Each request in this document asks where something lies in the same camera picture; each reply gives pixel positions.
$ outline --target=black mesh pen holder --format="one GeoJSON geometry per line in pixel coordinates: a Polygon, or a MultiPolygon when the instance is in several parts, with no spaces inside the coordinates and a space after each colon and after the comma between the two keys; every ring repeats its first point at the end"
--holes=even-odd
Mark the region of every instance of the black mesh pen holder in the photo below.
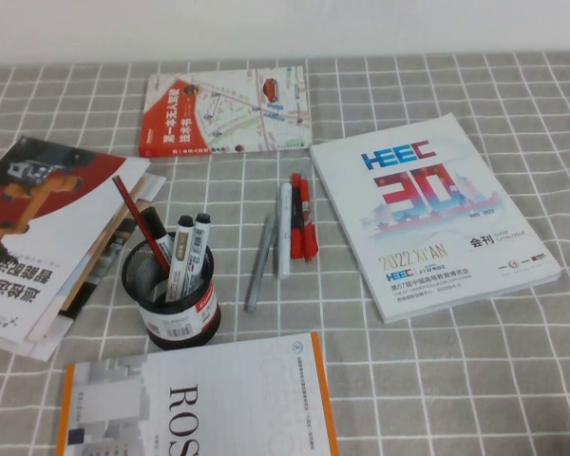
{"type": "Polygon", "coordinates": [[[164,350],[206,344],[221,322],[218,296],[213,286],[214,258],[207,247],[197,286],[184,297],[165,302],[167,279],[146,241],[126,257],[124,290],[138,303],[150,339],[164,350]]]}

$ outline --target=marker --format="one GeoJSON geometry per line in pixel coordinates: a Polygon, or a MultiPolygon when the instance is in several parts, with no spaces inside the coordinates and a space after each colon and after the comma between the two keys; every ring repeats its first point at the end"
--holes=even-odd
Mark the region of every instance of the marker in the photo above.
{"type": "Polygon", "coordinates": [[[211,218],[209,214],[198,214],[194,222],[194,235],[192,238],[192,248],[188,258],[188,268],[186,272],[183,294],[189,295],[194,292],[197,282],[202,272],[202,263],[205,260],[205,250],[207,249],[207,239],[209,238],[209,228],[211,218]]]}
{"type": "Polygon", "coordinates": [[[150,230],[152,238],[154,238],[159,245],[164,259],[171,261],[171,257],[173,256],[173,239],[167,234],[167,230],[164,229],[164,225],[156,209],[152,206],[147,207],[140,212],[140,215],[150,230]]]}
{"type": "Polygon", "coordinates": [[[270,252],[270,246],[275,243],[277,231],[276,217],[274,214],[270,214],[266,218],[266,223],[264,224],[264,231],[262,233],[262,241],[257,254],[256,266],[254,267],[254,274],[251,277],[249,295],[245,302],[244,309],[245,312],[248,312],[249,314],[252,314],[256,310],[259,288],[262,282],[262,277],[264,276],[264,269],[266,269],[266,260],[268,259],[268,253],[270,252]]]}
{"type": "Polygon", "coordinates": [[[281,184],[278,220],[278,278],[287,278],[290,274],[290,255],[292,254],[292,185],[281,184]]]}
{"type": "Polygon", "coordinates": [[[165,302],[176,301],[183,296],[183,285],[190,255],[190,244],[194,221],[190,216],[181,216],[178,221],[178,230],[175,234],[175,246],[171,258],[171,269],[167,281],[167,295],[165,302]]]}
{"type": "Polygon", "coordinates": [[[304,215],[304,257],[307,261],[312,261],[319,251],[319,246],[316,243],[316,231],[311,214],[311,192],[308,187],[308,180],[304,178],[300,182],[300,198],[304,215]]]}
{"type": "Polygon", "coordinates": [[[300,175],[292,174],[292,253],[293,259],[304,257],[302,231],[304,230],[304,215],[300,198],[300,175]]]}

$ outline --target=red book cover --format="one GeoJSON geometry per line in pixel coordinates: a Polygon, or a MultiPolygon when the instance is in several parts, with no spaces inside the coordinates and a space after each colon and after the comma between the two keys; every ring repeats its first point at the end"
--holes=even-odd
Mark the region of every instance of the red book cover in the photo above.
{"type": "Polygon", "coordinates": [[[311,142],[302,66],[149,78],[142,157],[283,150],[311,142]]]}

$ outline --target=red pen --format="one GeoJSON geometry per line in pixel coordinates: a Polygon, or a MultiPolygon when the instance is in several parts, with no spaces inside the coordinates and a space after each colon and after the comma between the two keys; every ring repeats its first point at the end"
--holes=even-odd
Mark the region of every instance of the red pen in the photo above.
{"type": "Polygon", "coordinates": [[[304,257],[304,215],[302,214],[302,199],[300,198],[300,175],[292,174],[292,258],[304,257]]]}
{"type": "Polygon", "coordinates": [[[167,260],[163,256],[161,249],[159,248],[159,244],[157,244],[156,240],[154,240],[154,238],[152,237],[152,233],[150,232],[149,228],[145,224],[145,221],[143,221],[143,218],[140,215],[140,211],[138,211],[137,206],[135,205],[135,202],[133,202],[131,195],[129,195],[129,192],[126,190],[126,187],[124,186],[123,180],[121,179],[120,176],[115,176],[112,178],[112,180],[116,184],[116,188],[118,188],[118,191],[120,192],[121,197],[123,197],[124,203],[126,204],[126,207],[128,208],[129,212],[131,213],[131,216],[133,216],[133,219],[135,219],[135,221],[137,221],[137,224],[140,227],[140,230],[142,230],[143,237],[145,238],[145,240],[148,242],[148,245],[152,249],[152,252],[154,253],[154,256],[156,257],[156,260],[159,262],[159,265],[161,266],[162,272],[166,276],[168,276],[169,275],[169,263],[167,262],[167,260]]]}
{"type": "Polygon", "coordinates": [[[302,213],[304,214],[304,257],[307,261],[312,261],[319,251],[319,246],[316,242],[316,231],[311,215],[311,192],[307,179],[300,181],[300,199],[302,200],[302,213]]]}

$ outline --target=table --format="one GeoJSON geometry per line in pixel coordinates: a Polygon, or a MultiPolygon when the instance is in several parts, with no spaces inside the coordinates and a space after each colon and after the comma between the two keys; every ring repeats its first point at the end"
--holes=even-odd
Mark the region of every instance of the table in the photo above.
{"type": "MultiPolygon", "coordinates": [[[[274,64],[307,68],[317,143],[453,112],[566,272],[384,325],[306,151],[156,160],[167,223],[201,210],[215,223],[211,343],[320,331],[345,456],[570,456],[570,52],[0,67],[0,155],[28,134],[135,156],[150,73],[274,64]],[[293,171],[313,178],[320,255],[282,283],[265,276],[249,316],[261,223],[293,171]]],[[[65,364],[157,350],[119,281],[123,258],[48,363],[0,351],[0,456],[53,454],[65,364]]]]}

